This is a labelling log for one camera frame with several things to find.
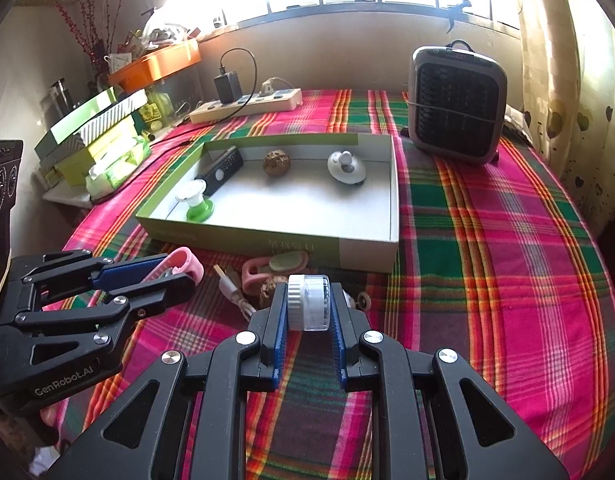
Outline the brown walnut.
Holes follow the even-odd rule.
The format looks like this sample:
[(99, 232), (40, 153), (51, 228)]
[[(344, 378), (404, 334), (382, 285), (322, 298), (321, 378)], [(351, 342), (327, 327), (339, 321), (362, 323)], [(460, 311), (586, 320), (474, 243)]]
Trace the brown walnut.
[(270, 151), (263, 159), (263, 170), (268, 177), (283, 177), (290, 167), (291, 159), (282, 150)]
[(261, 309), (268, 308), (273, 301), (276, 290), (276, 281), (274, 278), (268, 278), (260, 288), (259, 306)]

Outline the pink clip holder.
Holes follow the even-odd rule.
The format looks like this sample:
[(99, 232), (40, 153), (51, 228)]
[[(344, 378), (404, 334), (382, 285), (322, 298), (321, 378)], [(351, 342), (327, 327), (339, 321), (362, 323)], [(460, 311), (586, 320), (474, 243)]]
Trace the pink clip holder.
[(204, 266), (187, 247), (180, 247), (167, 255), (143, 278), (143, 281), (150, 282), (178, 274), (187, 275), (196, 285), (199, 285), (204, 277)]

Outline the white ribbed cylinder jar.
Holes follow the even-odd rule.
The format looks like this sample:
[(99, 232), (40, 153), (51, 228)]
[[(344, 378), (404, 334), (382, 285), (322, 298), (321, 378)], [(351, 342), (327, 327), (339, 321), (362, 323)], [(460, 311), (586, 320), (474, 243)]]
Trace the white ribbed cylinder jar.
[(288, 278), (288, 327), (295, 332), (326, 332), (330, 323), (330, 282), (326, 275)]

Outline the pink holder with green disc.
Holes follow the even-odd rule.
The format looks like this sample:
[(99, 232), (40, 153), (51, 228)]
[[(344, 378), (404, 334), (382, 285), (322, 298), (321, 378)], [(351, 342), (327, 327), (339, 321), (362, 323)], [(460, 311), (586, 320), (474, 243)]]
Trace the pink holder with green disc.
[(249, 259), (242, 265), (242, 290), (258, 296), (268, 278), (300, 273), (308, 264), (309, 254), (304, 250)]

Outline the green white suction hook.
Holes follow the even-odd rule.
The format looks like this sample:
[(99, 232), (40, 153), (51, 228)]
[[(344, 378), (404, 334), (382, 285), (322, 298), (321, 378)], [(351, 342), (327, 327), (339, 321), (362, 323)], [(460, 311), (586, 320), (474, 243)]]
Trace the green white suction hook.
[(214, 211), (210, 198), (204, 196), (207, 182), (202, 179), (180, 181), (175, 186), (175, 200), (187, 206), (186, 219), (197, 223), (208, 220)]

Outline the black rectangular lighter device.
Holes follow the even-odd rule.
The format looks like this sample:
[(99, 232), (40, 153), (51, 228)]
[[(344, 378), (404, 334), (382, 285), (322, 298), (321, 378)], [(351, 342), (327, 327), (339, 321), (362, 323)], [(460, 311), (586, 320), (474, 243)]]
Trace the black rectangular lighter device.
[(204, 196), (210, 197), (228, 181), (234, 177), (244, 166), (242, 154), (236, 146), (227, 148), (217, 159), (204, 162), (199, 166), (195, 179), (202, 180), (206, 184)]

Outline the shallow white green cardboard box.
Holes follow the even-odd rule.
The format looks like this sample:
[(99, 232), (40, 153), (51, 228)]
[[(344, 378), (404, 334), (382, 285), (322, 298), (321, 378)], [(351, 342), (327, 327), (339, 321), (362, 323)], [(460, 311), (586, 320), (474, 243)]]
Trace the shallow white green cardboard box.
[[(212, 216), (186, 219), (175, 186), (194, 180), (199, 166), (236, 146), (244, 166), (210, 200)], [(282, 150), (291, 159), (283, 177), (268, 177), (263, 159)], [(364, 162), (366, 180), (346, 185), (328, 172), (333, 152)], [(389, 273), (400, 240), (399, 183), (394, 140), (377, 134), (283, 134), (208, 141), (185, 156), (137, 210), (154, 240), (248, 257), (304, 250), (313, 266)]]

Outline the stack of green white boxes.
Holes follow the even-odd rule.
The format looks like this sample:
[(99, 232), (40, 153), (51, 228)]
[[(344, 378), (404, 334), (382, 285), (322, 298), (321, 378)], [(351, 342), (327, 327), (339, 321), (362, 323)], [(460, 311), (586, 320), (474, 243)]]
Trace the stack of green white boxes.
[(124, 133), (135, 136), (132, 114), (146, 103), (144, 89), (119, 99), (114, 88), (108, 88), (51, 126), (34, 147), (40, 160), (38, 177), (46, 190), (61, 180), (82, 185), (107, 145)]

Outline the plaid pink green tablecloth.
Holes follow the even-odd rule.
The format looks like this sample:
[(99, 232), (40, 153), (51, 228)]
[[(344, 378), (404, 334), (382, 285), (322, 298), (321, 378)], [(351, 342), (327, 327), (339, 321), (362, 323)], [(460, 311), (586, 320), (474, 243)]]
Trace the plaid pink green tablecloth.
[[(571, 479), (584, 479), (615, 444), (615, 292), (595, 240), (532, 148), (501, 138), (499, 159), (469, 166), (430, 157), (400, 138), (402, 94), (303, 93), (294, 112), (185, 125), (152, 148), (155, 162), (95, 207), (65, 250), (124, 260), (170, 252), (135, 218), (156, 187), (204, 141), (287, 133), (391, 134), (400, 195), (400, 247), (391, 274), (328, 274), (370, 298), (371, 327), (403, 346), (453, 348), (544, 440)], [(59, 404), (61, 443), (76, 440), (168, 349), (189, 356), (247, 326), (212, 266), (245, 258), (197, 252), (210, 272), (196, 304), (137, 325), (123, 370)], [(339, 386), (327, 334), (291, 333), (280, 390), (253, 394), (247, 479), (370, 479), (369, 396)]]

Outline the orange plastic tray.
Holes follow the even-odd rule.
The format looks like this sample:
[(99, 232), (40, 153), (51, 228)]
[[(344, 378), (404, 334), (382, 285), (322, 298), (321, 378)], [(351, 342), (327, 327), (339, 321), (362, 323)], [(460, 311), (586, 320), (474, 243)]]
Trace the orange plastic tray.
[(109, 84), (132, 93), (201, 61), (196, 39), (172, 44), (137, 58), (109, 76)]

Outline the beige power strip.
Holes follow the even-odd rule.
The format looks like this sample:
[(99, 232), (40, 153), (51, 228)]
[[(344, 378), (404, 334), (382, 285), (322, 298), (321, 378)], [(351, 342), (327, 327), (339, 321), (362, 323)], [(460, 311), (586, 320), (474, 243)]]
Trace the beige power strip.
[(253, 96), (246, 94), (233, 103), (224, 104), (215, 100), (201, 104), (190, 112), (189, 118), (194, 124), (203, 124), (232, 117), (291, 112), (302, 102), (302, 91), (299, 88), (277, 90), (269, 96), (261, 96), (260, 93), (254, 93)]

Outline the black charger adapter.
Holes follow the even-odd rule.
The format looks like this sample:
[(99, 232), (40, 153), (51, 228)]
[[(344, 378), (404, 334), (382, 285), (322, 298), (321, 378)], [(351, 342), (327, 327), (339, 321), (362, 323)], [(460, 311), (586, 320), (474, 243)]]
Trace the black charger adapter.
[(237, 73), (234, 70), (227, 72), (223, 65), (213, 81), (222, 104), (237, 102), (244, 95)]

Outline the red berry branch decoration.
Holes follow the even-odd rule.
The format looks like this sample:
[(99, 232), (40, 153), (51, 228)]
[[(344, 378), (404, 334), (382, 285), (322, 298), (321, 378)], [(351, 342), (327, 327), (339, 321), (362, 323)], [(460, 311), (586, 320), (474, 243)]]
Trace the red berry branch decoration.
[(105, 56), (111, 53), (118, 27), (123, 0), (111, 6), (111, 0), (102, 3), (102, 16), (98, 17), (95, 0), (74, 0), (78, 5), (80, 21), (67, 10), (68, 0), (50, 0), (59, 12), (76, 43), (90, 61), (96, 75), (108, 72)]

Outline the white plug in strip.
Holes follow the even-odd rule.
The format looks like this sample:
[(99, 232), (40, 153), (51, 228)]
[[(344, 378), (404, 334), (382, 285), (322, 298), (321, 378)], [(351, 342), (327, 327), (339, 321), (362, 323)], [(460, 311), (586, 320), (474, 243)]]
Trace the white plug in strip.
[(284, 89), (293, 89), (294, 86), (285, 78), (273, 76), (262, 82), (260, 96), (272, 96), (277, 91), (276, 84), (281, 84)]

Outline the grey black space heater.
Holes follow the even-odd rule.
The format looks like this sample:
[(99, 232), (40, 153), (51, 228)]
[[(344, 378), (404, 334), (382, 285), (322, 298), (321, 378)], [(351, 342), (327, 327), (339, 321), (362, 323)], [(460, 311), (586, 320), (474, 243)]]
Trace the grey black space heater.
[(432, 155), (472, 165), (492, 162), (507, 88), (503, 67), (464, 40), (420, 47), (409, 61), (408, 136)]

